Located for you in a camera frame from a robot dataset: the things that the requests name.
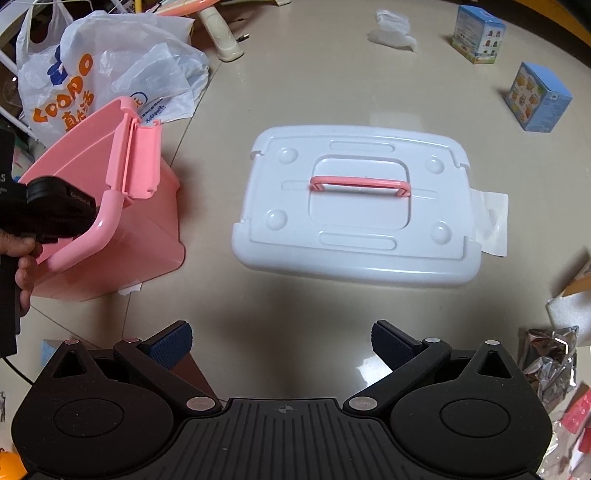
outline black cable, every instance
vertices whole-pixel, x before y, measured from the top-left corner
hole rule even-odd
[[[13,365],[13,364],[10,362],[10,360],[9,360],[8,358],[6,358],[6,357],[5,357],[5,358],[3,358],[2,360],[4,360],[4,362],[5,362],[5,363],[6,363],[6,364],[7,364],[7,365],[10,367],[10,368],[12,368],[12,369],[14,370],[14,372],[15,372],[15,373],[16,373],[16,374],[17,374],[19,377],[21,377],[21,378],[22,378],[22,379],[23,379],[25,382],[27,382],[29,385],[33,385],[33,382],[31,382],[31,380],[29,380],[29,378],[28,378],[28,377],[27,377],[25,374],[23,374],[23,373],[22,373],[22,372],[21,372],[21,371],[20,371],[18,368],[16,368],[16,367],[15,367],[15,366],[14,366],[14,365]]]

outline tiled floor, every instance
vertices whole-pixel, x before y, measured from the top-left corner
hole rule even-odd
[[[377,319],[458,348],[496,338],[512,352],[520,326],[547,325],[546,300],[591,238],[582,217],[591,202],[591,71],[513,25],[497,62],[473,66],[449,46],[457,5],[443,1],[293,0],[249,8],[230,13],[247,18],[232,24],[235,33],[251,35],[241,44],[245,55],[213,61],[193,120],[165,126],[164,157],[182,182],[184,265],[131,298],[35,299],[48,318],[33,310],[23,320],[22,342],[31,347],[17,360],[34,365],[31,352],[37,355],[42,338],[71,335],[37,327],[58,328],[49,318],[100,346],[186,319],[193,356],[221,398],[342,401],[365,386],[358,367],[372,357],[369,330]],[[409,16],[418,54],[367,41],[378,8]],[[194,44],[212,52],[199,31]],[[502,100],[523,60],[552,68],[573,93],[551,134],[524,132]],[[452,290],[247,270],[232,254],[230,235],[250,148],[266,128],[293,124],[374,125],[458,140],[472,164],[471,185],[509,194],[508,257],[484,255],[478,277]],[[22,393],[22,385],[15,388]]]

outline blue logo on bag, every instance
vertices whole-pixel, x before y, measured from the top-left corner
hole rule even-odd
[[[54,55],[57,62],[55,62],[49,70],[47,70],[47,74],[49,75],[49,79],[53,85],[61,85],[64,83],[64,80],[68,77],[68,72],[61,64],[60,60],[60,46],[58,45],[56,48],[56,53]]]

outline human hand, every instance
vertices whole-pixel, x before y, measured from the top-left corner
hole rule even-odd
[[[31,308],[31,293],[35,287],[35,275],[37,262],[35,259],[41,255],[43,247],[32,238],[20,238],[0,230],[0,255],[20,257],[18,270],[14,277],[21,289],[21,316],[24,316]]]

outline toy box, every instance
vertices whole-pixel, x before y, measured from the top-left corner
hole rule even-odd
[[[550,132],[573,96],[554,72],[523,62],[505,102],[528,132]]]
[[[472,63],[494,63],[505,35],[505,24],[486,10],[471,5],[457,9],[452,47]]]

